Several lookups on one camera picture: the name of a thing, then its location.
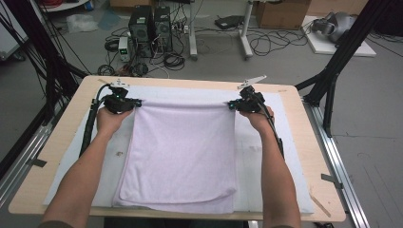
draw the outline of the gray floor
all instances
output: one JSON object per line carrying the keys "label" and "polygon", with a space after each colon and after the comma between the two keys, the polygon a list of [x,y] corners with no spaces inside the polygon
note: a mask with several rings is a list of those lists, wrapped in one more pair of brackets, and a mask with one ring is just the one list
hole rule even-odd
{"label": "gray floor", "polygon": [[[81,9],[68,10],[57,16],[86,13]],[[105,11],[97,9],[89,14],[100,21]],[[214,17],[197,19],[198,25],[212,26]],[[121,20],[111,30],[96,30],[66,34],[65,37],[91,72],[105,63],[105,38],[112,30],[125,27]],[[266,84],[296,85],[319,73],[331,56],[314,54],[307,46],[293,47],[270,53],[265,57],[243,59],[243,51],[236,33],[200,33],[197,36],[199,59],[193,62],[188,51],[185,68],[168,71],[171,79],[242,82],[246,78],[266,74]],[[337,81],[332,131],[355,192],[360,199],[372,227],[403,227],[403,61],[396,54],[368,41],[377,53],[375,58],[354,57]],[[387,48],[403,54],[403,44],[377,40]],[[79,62],[65,48],[69,61]],[[166,78],[162,70],[149,77]],[[308,89],[300,91],[301,95]],[[25,130],[44,103],[43,94],[29,61],[0,63],[0,159]],[[10,200],[0,209],[0,227],[35,227],[40,217],[11,215]],[[304,222],[304,227],[314,227]],[[334,223],[335,227],[352,227],[347,219]],[[91,218],[88,227],[102,227],[102,218]]]}

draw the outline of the folded towel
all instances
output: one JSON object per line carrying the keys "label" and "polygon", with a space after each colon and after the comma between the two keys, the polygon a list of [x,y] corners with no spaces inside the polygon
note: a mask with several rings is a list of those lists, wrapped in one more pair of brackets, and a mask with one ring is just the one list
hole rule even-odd
{"label": "folded towel", "polygon": [[143,101],[115,206],[231,213],[236,192],[235,112],[224,103]]}

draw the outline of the white plastic bag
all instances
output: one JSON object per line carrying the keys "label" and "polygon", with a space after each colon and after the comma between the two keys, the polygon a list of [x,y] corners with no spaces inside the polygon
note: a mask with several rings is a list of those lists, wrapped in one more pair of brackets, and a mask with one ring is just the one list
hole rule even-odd
{"label": "white plastic bag", "polygon": [[68,32],[93,31],[98,29],[97,23],[90,15],[74,14],[67,17]]}

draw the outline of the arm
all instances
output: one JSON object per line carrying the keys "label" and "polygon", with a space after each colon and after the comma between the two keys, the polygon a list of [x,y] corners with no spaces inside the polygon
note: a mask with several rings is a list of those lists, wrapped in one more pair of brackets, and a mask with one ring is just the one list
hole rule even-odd
{"label": "arm", "polygon": [[261,194],[263,227],[301,226],[297,194],[290,171],[281,156],[275,134],[261,113],[240,113],[259,132],[262,144]]}
{"label": "arm", "polygon": [[130,113],[112,114],[105,108],[99,110],[98,133],[63,177],[44,214],[43,222],[60,220],[73,227],[86,226],[91,203],[98,189],[107,143]]}

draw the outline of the wooden table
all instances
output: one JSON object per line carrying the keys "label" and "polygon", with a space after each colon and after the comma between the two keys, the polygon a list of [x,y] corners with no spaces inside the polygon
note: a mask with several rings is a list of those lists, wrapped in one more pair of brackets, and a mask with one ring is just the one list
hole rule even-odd
{"label": "wooden table", "polygon": [[[47,161],[45,167],[32,166],[26,179],[12,200],[9,210],[15,214],[43,214],[43,205],[48,189],[52,184],[60,160],[74,137],[81,120],[86,114],[91,99],[103,84],[112,83],[116,77],[88,76],[68,105],[64,115],[54,128],[38,159]],[[133,86],[164,86],[185,88],[209,88],[235,90],[239,83],[188,81],[169,79],[124,78]],[[321,174],[329,175],[317,143],[314,130],[308,120],[297,90],[291,85],[254,85],[256,91],[278,93],[283,101],[288,122],[306,178],[309,192],[315,206],[313,214],[302,214],[302,220],[343,221],[346,216],[334,184],[321,179]],[[235,212],[225,215],[196,215],[168,213],[162,211],[129,208],[92,207],[92,216],[182,218],[182,219],[244,219],[261,220],[256,212]]]}

